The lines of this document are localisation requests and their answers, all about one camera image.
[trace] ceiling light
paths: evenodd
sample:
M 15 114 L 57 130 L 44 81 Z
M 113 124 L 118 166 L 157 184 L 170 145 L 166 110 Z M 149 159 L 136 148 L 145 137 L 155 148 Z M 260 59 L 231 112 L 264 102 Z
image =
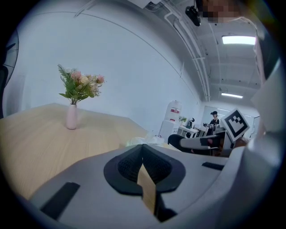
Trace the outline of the ceiling light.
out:
M 230 96 L 230 97 L 235 97 L 235 98 L 243 98 L 241 95 L 233 95 L 233 94 L 227 94 L 227 93 L 222 93 L 224 96 Z
M 247 36 L 223 36 L 224 44 L 255 44 L 255 37 L 247 37 Z
M 218 110 L 224 110 L 224 109 L 219 109 L 219 108 L 218 108 Z M 224 111 L 229 111 L 229 110 L 224 110 Z

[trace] pink flower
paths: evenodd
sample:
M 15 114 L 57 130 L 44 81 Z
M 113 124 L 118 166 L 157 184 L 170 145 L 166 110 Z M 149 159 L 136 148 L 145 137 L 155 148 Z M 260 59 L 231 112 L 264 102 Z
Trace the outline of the pink flower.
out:
M 78 80 L 80 78 L 80 76 L 81 76 L 81 73 L 78 72 L 78 71 L 77 72 L 73 72 L 71 74 L 71 77 L 73 78 L 74 81 Z
M 104 83 L 104 76 L 98 75 L 98 76 L 97 76 L 97 82 L 98 82 L 99 84 L 103 84 L 103 83 Z

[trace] black slot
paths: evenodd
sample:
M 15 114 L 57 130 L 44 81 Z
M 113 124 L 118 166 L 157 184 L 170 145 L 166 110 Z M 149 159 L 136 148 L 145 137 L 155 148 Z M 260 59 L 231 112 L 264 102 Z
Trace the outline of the black slot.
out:
M 215 163 L 210 163 L 210 162 L 204 162 L 202 163 L 202 166 L 207 167 L 207 168 L 211 168 L 214 170 L 223 170 L 224 165 L 219 165 L 219 164 L 215 164 Z
M 41 208 L 41 211 L 51 217 L 54 220 L 57 220 L 64 209 L 67 207 L 68 203 L 71 201 L 80 185 L 67 182 L 65 183 L 60 190 L 58 190 L 52 198 L 50 198 L 47 203 Z

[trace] light wood tabletop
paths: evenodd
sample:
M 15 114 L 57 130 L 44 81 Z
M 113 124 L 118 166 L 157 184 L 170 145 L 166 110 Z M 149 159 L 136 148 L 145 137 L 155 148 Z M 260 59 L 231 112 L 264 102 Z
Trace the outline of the light wood tabletop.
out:
M 0 120 L 1 168 L 11 188 L 26 199 L 75 162 L 123 148 L 131 138 L 147 134 L 129 118 L 80 109 L 77 129 L 69 130 L 66 111 L 67 106 L 49 104 Z M 153 211 L 155 184 L 143 166 L 138 184 L 143 187 L 143 201 Z

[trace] pink vase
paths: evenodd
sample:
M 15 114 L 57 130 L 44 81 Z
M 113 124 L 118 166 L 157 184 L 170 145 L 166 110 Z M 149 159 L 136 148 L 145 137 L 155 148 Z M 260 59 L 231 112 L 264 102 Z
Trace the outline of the pink vase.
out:
M 76 129 L 77 123 L 77 108 L 76 105 L 71 104 L 67 110 L 66 127 L 70 130 Z

